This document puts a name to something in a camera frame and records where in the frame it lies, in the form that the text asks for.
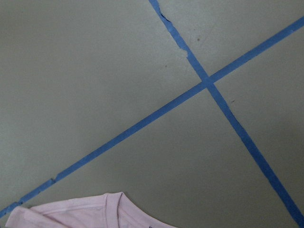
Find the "pink t-shirt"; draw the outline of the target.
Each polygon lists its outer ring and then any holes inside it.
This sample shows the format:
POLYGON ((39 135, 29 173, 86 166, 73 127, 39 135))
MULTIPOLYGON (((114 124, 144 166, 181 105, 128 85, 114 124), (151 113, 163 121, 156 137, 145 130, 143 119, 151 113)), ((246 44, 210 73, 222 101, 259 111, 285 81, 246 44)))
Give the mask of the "pink t-shirt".
POLYGON ((168 228, 123 192, 68 199, 24 208, 9 215, 7 228, 168 228))

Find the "blue tape line crosswise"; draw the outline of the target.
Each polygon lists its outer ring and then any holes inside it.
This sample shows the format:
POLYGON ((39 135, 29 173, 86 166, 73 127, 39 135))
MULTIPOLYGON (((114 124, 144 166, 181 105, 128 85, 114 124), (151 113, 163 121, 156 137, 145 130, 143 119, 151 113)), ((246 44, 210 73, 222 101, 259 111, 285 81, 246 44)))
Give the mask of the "blue tape line crosswise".
MULTIPOLYGON (((265 50, 267 50, 268 48, 270 48, 274 44, 278 43, 282 39, 286 38, 287 36, 291 35, 295 31, 297 31, 298 29, 302 28, 303 26, 304 26, 304 18, 301 17, 300 19, 298 19, 297 21, 295 21, 291 25, 287 26, 285 29, 279 31, 278 33, 276 33, 275 35, 273 35, 272 37, 270 37, 266 41, 264 41, 261 44, 259 44, 257 47, 253 48, 252 50, 248 51, 244 55, 240 56, 239 58, 237 58, 232 63, 230 63, 227 66, 225 66, 224 68, 220 69, 218 72, 216 72, 213 75, 209 76, 209 79, 213 83, 217 82, 218 80, 220 80, 221 78, 223 78, 227 74, 231 73, 232 71, 234 71, 235 69, 239 68, 241 65, 245 64, 246 62, 250 61, 251 59, 255 58, 256 56, 258 56, 259 54, 261 54, 262 52, 264 52, 265 50)), ((44 182, 43 184, 39 185, 34 190, 30 191, 25 196, 23 196, 22 198, 20 198, 19 201, 13 202, 9 206, 7 206, 3 210, 1 210, 0 211, 0 216, 3 217, 6 214, 10 213, 17 206, 22 205, 27 200, 35 197, 36 195, 38 195, 42 191, 46 190, 47 188, 49 188, 53 184, 57 183, 58 181, 62 180, 67 175, 69 175, 72 172, 76 171, 77 169, 79 169, 83 165, 87 164, 88 162, 90 162, 91 160, 93 160, 94 158, 96 158, 97 156, 99 156, 100 154, 104 153, 105 151, 107 151, 110 148, 114 147, 115 145, 117 145, 121 141, 125 140, 126 138, 128 138, 132 134, 134 134, 137 131, 139 131, 140 129, 142 129, 145 126, 149 125, 150 123, 152 123, 156 119, 158 119, 161 116, 165 115, 167 112, 169 112, 173 108, 179 106, 180 104, 182 104, 186 100, 190 99, 191 97, 193 97, 197 93, 201 92, 205 88, 206 88, 206 83, 204 81, 201 82, 201 83, 199 83, 199 84, 197 84, 197 85, 195 85, 190 90, 186 91, 182 95, 178 96, 174 100, 172 100, 169 103, 167 103, 165 106, 161 107, 160 109, 156 110, 155 112, 153 112, 149 116, 145 117, 144 119, 142 119, 138 123, 134 124, 132 127, 130 127, 129 129, 127 129, 126 131, 122 132, 121 134, 119 134, 118 136, 116 136, 115 138, 113 138, 112 140, 110 140, 109 142, 105 143, 100 148, 96 149, 92 153, 88 154, 84 158, 82 158, 79 161, 77 161, 76 163, 72 164, 70 167, 64 169, 59 174, 57 174, 57 176, 54 179, 51 178, 51 179, 47 180, 46 182, 44 182)))

